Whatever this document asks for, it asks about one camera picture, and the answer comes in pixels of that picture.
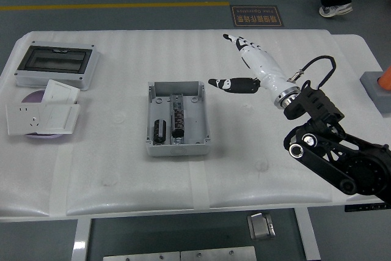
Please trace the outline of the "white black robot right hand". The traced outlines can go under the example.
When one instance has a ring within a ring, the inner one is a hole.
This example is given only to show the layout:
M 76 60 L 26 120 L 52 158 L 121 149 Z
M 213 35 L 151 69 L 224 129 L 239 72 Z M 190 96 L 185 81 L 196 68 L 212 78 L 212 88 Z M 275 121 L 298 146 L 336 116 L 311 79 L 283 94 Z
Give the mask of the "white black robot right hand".
M 288 96 L 300 92 L 295 83 L 289 82 L 274 58 L 259 45 L 242 37 L 224 34 L 231 41 L 254 78 L 209 79 L 208 83 L 233 94 L 254 94 L 259 88 L 269 91 L 271 100 L 280 105 Z

